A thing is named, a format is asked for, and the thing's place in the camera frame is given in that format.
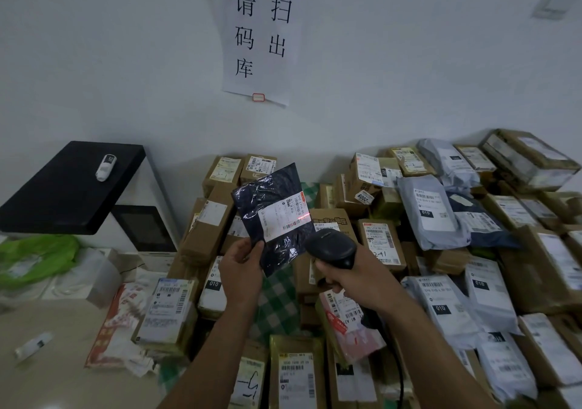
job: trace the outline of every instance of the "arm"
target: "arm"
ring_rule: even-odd
[[[435,401],[450,408],[497,407],[472,379],[423,309],[371,251],[358,245],[351,270],[337,269],[321,261],[316,264],[328,280],[339,283],[333,287],[335,292],[345,288],[348,297],[377,311],[387,322],[398,341],[421,407],[432,407]]]
[[[263,246],[259,242],[251,251],[250,239],[246,238],[233,244],[222,258],[219,270],[226,310],[158,409],[228,406],[263,284],[259,266]]]

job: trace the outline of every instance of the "dark blue package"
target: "dark blue package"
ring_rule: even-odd
[[[459,221],[471,230],[472,247],[521,248],[503,224],[470,196],[448,191],[450,206]]]
[[[305,251],[315,233],[295,163],[232,191],[252,244],[264,240],[261,268],[267,277]]]

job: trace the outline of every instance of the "forearm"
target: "forearm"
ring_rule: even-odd
[[[404,289],[380,315],[398,341],[422,407],[439,401],[449,408],[496,408],[493,399],[470,376],[437,327]]]
[[[158,409],[226,408],[235,386],[254,308],[227,306],[200,352]]]

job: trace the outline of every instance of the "person's right hand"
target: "person's right hand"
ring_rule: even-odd
[[[394,299],[404,289],[388,268],[382,265],[374,253],[358,244],[356,260],[351,270],[339,269],[317,260],[316,266],[326,277],[326,281],[337,282],[333,292],[339,293],[345,288],[345,295],[356,301],[360,306],[375,311],[386,311]]]

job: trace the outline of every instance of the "white wall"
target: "white wall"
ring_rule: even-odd
[[[181,226],[221,153],[331,181],[356,150],[519,127],[582,161],[582,3],[537,1],[309,0],[283,109],[220,91],[219,0],[0,0],[0,202],[73,139],[144,144]]]

